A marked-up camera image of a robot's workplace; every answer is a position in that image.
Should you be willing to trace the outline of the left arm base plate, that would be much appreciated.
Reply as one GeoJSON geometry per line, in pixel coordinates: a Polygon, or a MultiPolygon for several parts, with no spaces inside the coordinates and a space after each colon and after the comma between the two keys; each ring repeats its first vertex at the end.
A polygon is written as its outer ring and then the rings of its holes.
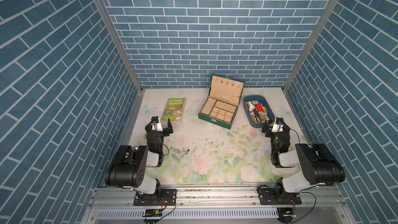
{"type": "Polygon", "coordinates": [[[161,189],[152,195],[136,193],[134,206],[175,206],[177,189],[161,189]]]}

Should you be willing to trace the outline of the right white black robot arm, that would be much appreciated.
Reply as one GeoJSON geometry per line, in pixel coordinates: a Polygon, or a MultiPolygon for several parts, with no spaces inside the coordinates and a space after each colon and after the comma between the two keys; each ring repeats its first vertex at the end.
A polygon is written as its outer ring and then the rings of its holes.
{"type": "Polygon", "coordinates": [[[265,124],[262,128],[262,133],[271,140],[272,165],[280,169],[300,167],[298,172],[278,179],[276,193],[291,195],[315,186],[345,181],[343,167],[324,144],[298,143],[294,150],[290,150],[291,131],[279,117],[272,126],[265,124]]]}

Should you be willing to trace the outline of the green jewelry box beige lining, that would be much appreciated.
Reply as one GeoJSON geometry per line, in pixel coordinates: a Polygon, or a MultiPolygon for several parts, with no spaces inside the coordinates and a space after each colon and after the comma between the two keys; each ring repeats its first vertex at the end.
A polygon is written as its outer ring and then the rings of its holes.
{"type": "Polygon", "coordinates": [[[230,130],[237,115],[244,82],[213,74],[198,118],[230,130]]]}

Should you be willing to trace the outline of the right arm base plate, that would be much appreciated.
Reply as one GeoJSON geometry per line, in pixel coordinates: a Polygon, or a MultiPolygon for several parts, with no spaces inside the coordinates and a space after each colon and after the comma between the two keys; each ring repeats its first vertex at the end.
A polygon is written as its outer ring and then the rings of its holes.
{"type": "Polygon", "coordinates": [[[286,193],[273,188],[258,188],[257,193],[261,205],[301,205],[302,201],[298,193],[286,193]]]}

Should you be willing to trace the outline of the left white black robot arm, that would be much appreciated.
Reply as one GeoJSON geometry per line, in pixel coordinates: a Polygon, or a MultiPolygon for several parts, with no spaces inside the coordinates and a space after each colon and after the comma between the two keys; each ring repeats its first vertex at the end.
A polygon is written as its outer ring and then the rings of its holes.
{"type": "Polygon", "coordinates": [[[171,121],[163,127],[158,116],[153,116],[145,126],[147,144],[132,147],[121,145],[105,174],[105,185],[132,189],[144,196],[159,196],[159,180],[145,174],[146,168],[159,168],[168,155],[164,152],[164,138],[173,133],[171,121]]]}

